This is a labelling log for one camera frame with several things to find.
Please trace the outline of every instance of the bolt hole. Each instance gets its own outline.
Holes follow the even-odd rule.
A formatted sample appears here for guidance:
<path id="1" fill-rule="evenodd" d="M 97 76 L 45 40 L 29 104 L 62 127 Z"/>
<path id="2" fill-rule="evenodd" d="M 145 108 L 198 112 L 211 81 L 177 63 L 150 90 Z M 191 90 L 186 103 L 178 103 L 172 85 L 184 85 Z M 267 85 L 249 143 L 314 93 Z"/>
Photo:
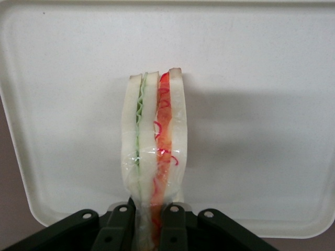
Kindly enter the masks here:
<path id="1" fill-rule="evenodd" d="M 91 213 L 86 213 L 83 215 L 83 219 L 88 219 L 88 218 L 91 218 L 92 217 L 92 214 Z"/>
<path id="2" fill-rule="evenodd" d="M 108 236 L 105 238 L 105 242 L 111 242 L 113 240 L 113 238 L 111 236 Z"/>
<path id="3" fill-rule="evenodd" d="M 170 242 L 172 242 L 172 243 L 176 243 L 176 242 L 177 242 L 177 237 L 172 237 L 172 238 L 170 239 Z"/>

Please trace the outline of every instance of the clear plastic wrap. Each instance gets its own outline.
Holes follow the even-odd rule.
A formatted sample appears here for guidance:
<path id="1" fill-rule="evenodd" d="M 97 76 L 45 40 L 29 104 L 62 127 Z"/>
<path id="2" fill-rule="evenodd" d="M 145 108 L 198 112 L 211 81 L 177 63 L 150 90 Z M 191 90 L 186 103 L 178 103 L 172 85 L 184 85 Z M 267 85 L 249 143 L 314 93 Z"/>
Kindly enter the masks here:
<path id="1" fill-rule="evenodd" d="M 131 76 L 122 111 L 121 166 L 137 208 L 136 250 L 156 250 L 163 205 L 181 196 L 187 123 L 181 69 Z"/>

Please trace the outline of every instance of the white plastic container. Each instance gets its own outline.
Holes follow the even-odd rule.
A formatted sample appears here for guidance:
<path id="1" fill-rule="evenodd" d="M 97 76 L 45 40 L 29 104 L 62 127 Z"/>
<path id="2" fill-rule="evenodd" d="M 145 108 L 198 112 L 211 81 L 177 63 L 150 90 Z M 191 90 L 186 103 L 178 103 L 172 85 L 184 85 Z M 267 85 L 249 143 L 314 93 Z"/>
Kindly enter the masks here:
<path id="1" fill-rule="evenodd" d="M 31 211 L 50 225 L 128 194 L 129 75 L 181 67 L 185 202 L 264 237 L 335 216 L 335 3 L 3 1 L 0 88 Z"/>

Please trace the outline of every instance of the metal screw head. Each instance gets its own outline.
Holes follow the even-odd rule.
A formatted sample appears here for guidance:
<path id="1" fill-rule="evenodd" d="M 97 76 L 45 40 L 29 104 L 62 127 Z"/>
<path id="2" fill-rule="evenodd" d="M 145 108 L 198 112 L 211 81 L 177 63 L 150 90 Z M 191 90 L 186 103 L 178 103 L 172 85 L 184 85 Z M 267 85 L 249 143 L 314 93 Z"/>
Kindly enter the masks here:
<path id="1" fill-rule="evenodd" d="M 214 217 L 214 214 L 213 214 L 212 212 L 210 212 L 210 211 L 206 211 L 206 212 L 204 213 L 204 216 L 207 217 L 207 218 L 213 218 L 213 217 Z"/>
<path id="2" fill-rule="evenodd" d="M 176 213 L 176 212 L 179 211 L 179 208 L 176 207 L 176 206 L 172 206 L 172 207 L 170 207 L 170 211 Z"/>
<path id="3" fill-rule="evenodd" d="M 128 208 L 126 208 L 126 207 L 122 207 L 122 208 L 119 209 L 120 212 L 126 212 L 127 210 L 128 210 Z"/>
<path id="4" fill-rule="evenodd" d="M 88 219 L 88 218 L 90 218 L 91 216 L 92 216 L 91 213 L 86 213 L 86 214 L 83 215 L 83 219 Z"/>

